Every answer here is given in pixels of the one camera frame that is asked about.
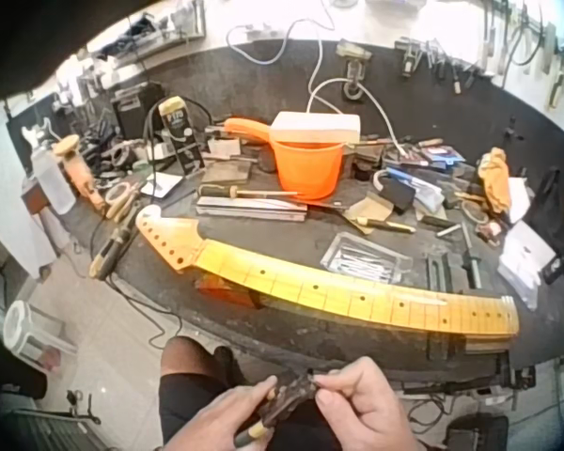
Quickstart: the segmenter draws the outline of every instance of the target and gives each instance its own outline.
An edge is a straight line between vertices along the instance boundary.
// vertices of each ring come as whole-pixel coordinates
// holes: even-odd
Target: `white container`
[[[60,171],[53,152],[41,146],[31,154],[31,165],[39,186],[48,197],[50,204],[58,214],[65,214],[75,204],[71,187]]]

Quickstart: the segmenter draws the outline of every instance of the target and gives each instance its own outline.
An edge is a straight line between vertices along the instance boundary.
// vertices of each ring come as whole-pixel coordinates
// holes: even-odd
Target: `tiled floor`
[[[71,247],[66,251],[78,272],[85,273],[89,264],[87,254],[75,255]],[[68,389],[81,390],[86,397],[91,393],[92,411],[102,420],[102,426],[97,429],[107,443],[120,449],[139,451],[149,451],[161,445],[157,402],[161,351],[148,344],[158,332],[154,326],[105,284],[80,278],[71,262],[64,257],[53,265],[52,274],[36,287],[29,301],[63,319],[67,323],[67,335],[79,348],[75,358],[65,356],[62,366],[50,376],[48,394],[41,401],[41,407],[53,411],[66,410],[69,407],[65,399]],[[146,311],[165,328],[166,336],[156,341],[158,345],[163,345],[176,332],[178,325],[171,318]],[[222,343],[187,324],[184,324],[181,334],[194,337],[211,351]],[[237,354],[250,381],[285,371],[283,367],[250,355]],[[564,373],[561,391],[564,399]],[[516,422],[555,403],[554,368],[553,363],[547,363],[538,367],[538,386],[518,396],[516,412],[510,411],[511,402],[485,409],[470,397],[460,397],[453,414],[444,417],[421,438],[426,443],[439,444],[453,418],[491,410],[504,412],[514,425],[510,428],[510,450],[550,449],[556,437],[561,435],[556,408],[528,418],[523,423]],[[405,401],[406,411],[411,406],[412,401]],[[421,421],[430,421],[436,414],[436,408],[427,405],[416,416]]]

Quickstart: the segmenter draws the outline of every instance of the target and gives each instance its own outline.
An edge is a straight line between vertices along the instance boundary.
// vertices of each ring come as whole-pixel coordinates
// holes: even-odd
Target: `workbench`
[[[163,216],[197,217],[199,233],[260,254],[321,269],[320,260],[339,232],[361,236],[336,214],[309,209],[304,223],[286,223],[244,218],[197,216],[196,198],[191,192],[200,177],[185,180],[163,201]],[[248,189],[279,189],[275,175],[253,171]],[[351,205],[362,199],[369,182],[342,180],[331,199]],[[449,220],[463,220],[460,210],[448,210]],[[86,248],[101,216],[84,200],[61,217],[65,228]],[[416,226],[414,235],[375,230],[367,237],[387,248],[414,259],[401,284],[426,288],[425,257],[449,252],[454,290],[468,292],[467,275],[460,268],[464,251],[461,233],[448,240],[437,239],[438,229],[419,225],[413,211],[389,220]],[[94,252],[110,235],[114,225],[102,224],[93,242]],[[509,353],[456,355],[448,360],[427,358],[426,333],[406,332],[372,323],[326,314],[317,310],[273,300],[266,307],[251,309],[225,303],[199,293],[194,286],[199,271],[174,272],[148,242],[136,235],[129,250],[117,265],[117,276],[158,305],[171,309],[182,320],[229,341],[234,346],[272,361],[302,369],[326,369],[369,355],[391,380],[404,382],[445,382],[477,380],[491,384],[505,369],[525,368],[564,354],[564,280],[542,286],[539,307],[531,312],[497,273],[500,248],[493,249],[471,233],[473,245],[481,256],[483,288],[491,295],[514,297],[520,320],[520,333],[510,342]]]

